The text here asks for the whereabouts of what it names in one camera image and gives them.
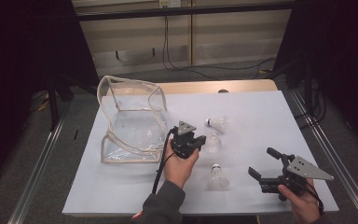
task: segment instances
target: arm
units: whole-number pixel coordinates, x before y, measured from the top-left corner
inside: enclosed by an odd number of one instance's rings
[[[199,151],[195,150],[187,160],[172,154],[171,144],[168,143],[165,160],[169,159],[164,166],[165,182],[156,195],[149,195],[144,202],[143,211],[131,219],[132,223],[182,223],[179,208],[186,196],[183,186],[199,158]]]
[[[307,179],[309,183],[307,185],[307,189],[313,191],[313,180]],[[292,213],[295,217],[297,223],[299,224],[327,224],[331,223],[330,220],[326,216],[322,216],[319,214],[318,209],[318,201],[312,197],[307,192],[304,192],[303,195],[297,196],[295,195],[289,188],[285,185],[278,186],[278,190],[281,194],[286,197],[290,203],[292,204]]]

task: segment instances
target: human hand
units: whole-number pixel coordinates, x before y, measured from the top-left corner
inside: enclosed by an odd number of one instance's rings
[[[310,184],[307,185],[307,189],[314,192],[311,187],[313,186],[313,180],[307,179],[307,182]],[[303,195],[297,196],[285,185],[278,186],[278,190],[292,203],[292,213],[297,223],[311,223],[321,216],[319,214],[318,201],[306,191]]]
[[[194,164],[199,159],[200,151],[196,149],[188,159],[181,159],[174,154],[171,148],[171,141],[172,139],[169,140],[167,151],[165,152],[164,160],[167,160],[168,157],[170,158],[165,163],[164,176],[166,180],[173,182],[173,184],[182,189],[191,175]]]

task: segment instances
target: electrical cable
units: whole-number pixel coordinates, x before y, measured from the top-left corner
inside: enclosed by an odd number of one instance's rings
[[[213,79],[213,80],[218,80],[218,79],[216,79],[214,77],[210,77],[210,76],[207,76],[205,74],[202,74],[201,72],[190,70],[190,68],[214,68],[214,69],[238,71],[238,70],[251,69],[251,68],[254,68],[254,67],[259,68],[260,65],[262,65],[263,63],[266,63],[266,62],[269,62],[269,61],[272,61],[272,60],[276,60],[275,57],[270,57],[270,58],[264,60],[263,62],[254,64],[254,65],[251,65],[251,66],[247,66],[247,67],[240,67],[240,68],[227,68],[227,67],[220,67],[220,66],[213,66],[213,65],[194,65],[194,66],[186,66],[186,67],[179,68],[179,67],[176,67],[171,62],[171,59],[170,59],[169,42],[168,42],[168,17],[167,16],[165,16],[165,32],[164,33],[165,34],[164,34],[164,47],[163,47],[163,51],[162,51],[162,62],[163,62],[163,65],[164,65],[165,69],[167,69],[169,71],[188,71],[188,72],[192,72],[192,73],[202,75],[204,77],[207,77],[207,78],[210,78],[210,79]],[[171,65],[172,68],[167,67],[167,64],[165,63],[165,54],[167,54],[168,63]]]
[[[309,123],[299,127],[299,129],[305,129],[307,127],[311,127],[315,124],[318,124],[320,123],[324,117],[325,117],[325,114],[326,114],[326,101],[325,101],[325,96],[324,96],[324,93],[321,91],[322,93],[322,98],[323,98],[323,104],[324,104],[324,108],[322,109],[322,107],[320,106],[320,111],[318,112],[318,114],[314,117],[314,120],[311,120]]]
[[[319,101],[319,93],[320,93],[320,89],[318,89],[315,93],[313,101],[315,102],[316,106],[311,111],[312,114],[315,114],[315,110],[317,110],[315,118],[319,118],[319,115],[321,114],[322,111],[321,102]]]
[[[155,179],[155,182],[153,184],[153,189],[152,189],[153,194],[156,194],[158,182],[159,182],[159,179],[161,178],[162,169],[164,169],[165,162],[172,156],[172,154],[171,154],[166,160],[164,160],[165,152],[167,151],[167,145],[168,145],[168,142],[169,142],[169,139],[170,139],[170,135],[173,132],[174,132],[174,128],[171,129],[168,132],[167,137],[166,137],[165,142],[164,142],[164,148],[162,149],[162,153],[161,153],[161,160],[159,162],[159,167],[158,167],[158,170],[157,170],[156,179]]]
[[[291,66],[298,63],[299,61],[300,61],[300,59],[298,59],[298,58],[293,59],[290,63],[278,68],[277,70],[273,71],[268,76],[264,77],[264,79],[271,79],[271,80],[275,79],[276,77],[280,76],[286,69],[290,68]]]
[[[257,66],[257,71],[255,71],[255,76],[252,77],[251,79],[255,79],[256,77],[258,77],[258,75],[260,75],[260,65]]]
[[[305,188],[304,186],[300,185],[298,182],[296,182],[295,180],[291,179],[290,182],[296,184],[297,186],[301,187],[303,190],[305,190],[310,196],[312,196],[313,198],[315,198],[318,201],[318,210],[319,210],[319,214],[322,216],[324,214],[324,203],[322,202],[322,200],[319,198],[318,193],[316,192],[316,189],[314,186],[312,186],[311,184],[309,184],[307,182],[307,184],[312,188],[313,192],[307,188]]]
[[[304,116],[306,116],[306,115],[314,116],[314,111],[315,111],[316,109],[319,109],[319,111],[318,111],[318,116],[319,116],[319,113],[320,113],[320,110],[321,110],[321,108],[320,108],[320,102],[319,102],[319,98],[318,98],[319,90],[320,90],[320,89],[318,88],[318,89],[316,90],[316,93],[315,93],[314,96],[313,96],[313,102],[315,102],[315,104],[312,106],[312,108],[311,108],[310,110],[306,111],[306,112],[303,113],[303,114],[294,115],[295,119],[299,119],[299,118],[304,117]]]
[[[168,59],[168,62],[170,63],[170,65],[174,68],[174,69],[171,69],[171,68],[168,68],[167,65],[165,64],[165,50],[167,50],[167,59]],[[176,72],[176,71],[188,71],[188,72],[192,72],[192,73],[196,73],[196,74],[199,74],[199,75],[202,75],[203,77],[207,77],[207,78],[210,78],[212,80],[218,80],[214,77],[209,77],[205,74],[202,74],[201,72],[197,72],[197,71],[193,71],[193,70],[190,70],[190,69],[186,69],[186,68],[178,68],[176,66],[174,66],[172,63],[171,63],[171,60],[170,60],[170,53],[168,51],[168,17],[166,16],[165,17],[165,37],[164,37],[164,48],[162,50],[162,63],[164,64],[164,67],[165,69],[169,70],[169,71],[173,71],[173,72]]]

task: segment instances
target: gray sleeve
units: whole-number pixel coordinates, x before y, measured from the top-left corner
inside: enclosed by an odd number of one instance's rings
[[[180,224],[179,208],[185,200],[185,192],[170,181],[165,181],[156,195],[150,194],[144,202],[143,211],[135,215],[132,223]]]

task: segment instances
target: gray carpet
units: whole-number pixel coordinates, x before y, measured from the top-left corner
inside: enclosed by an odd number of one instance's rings
[[[256,62],[218,64],[226,67],[244,67]],[[272,68],[273,62],[260,66]],[[257,74],[257,67],[249,70],[221,70],[197,68],[198,72],[220,80],[250,79]],[[188,71],[169,72],[166,70],[126,74],[122,77],[148,80],[152,82],[203,81],[211,80],[197,73]],[[284,77],[278,77],[276,84],[286,97],[293,114],[300,114],[296,104],[284,85]],[[74,88],[75,99],[70,103],[70,111],[60,133],[60,137],[48,161],[39,188],[29,207],[23,223],[129,223],[128,217],[120,218],[75,218],[62,214],[66,197],[76,170],[88,141],[98,102],[96,98],[82,90]],[[298,119],[301,126],[305,120]],[[34,169],[43,146],[49,135],[49,110],[34,112],[29,117],[17,145],[11,151],[0,177],[0,223],[7,223],[20,198],[23,188]],[[321,122],[324,133],[336,149],[339,157],[347,166],[358,184],[358,134],[347,128],[346,120],[333,103],[327,99],[327,113]],[[326,172],[337,176],[321,147],[309,128],[302,131],[318,165]],[[358,211],[347,191],[339,180],[328,182],[340,212],[327,214],[335,223],[357,223]],[[262,223],[295,223],[291,214],[274,214],[260,216]]]

